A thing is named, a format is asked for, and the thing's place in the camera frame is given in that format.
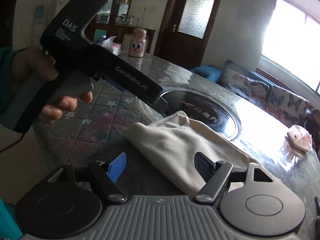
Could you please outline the person's left hand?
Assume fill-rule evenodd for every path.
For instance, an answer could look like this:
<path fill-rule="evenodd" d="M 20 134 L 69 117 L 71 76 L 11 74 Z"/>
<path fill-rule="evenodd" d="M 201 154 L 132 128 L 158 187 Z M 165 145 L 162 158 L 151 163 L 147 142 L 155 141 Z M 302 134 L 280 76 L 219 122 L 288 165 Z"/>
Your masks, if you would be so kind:
<path fill-rule="evenodd" d="M 19 52 L 13 58 L 10 66 L 11 91 L 17 92 L 25 79 L 33 72 L 37 72 L 46 81 L 53 81 L 58 76 L 53 59 L 41 50 L 31 47 Z M 77 105 L 77 98 L 65 95 L 55 105 L 44 105 L 39 114 L 39 120 L 52 124 L 61 119 L 66 111 L 74 111 Z"/>

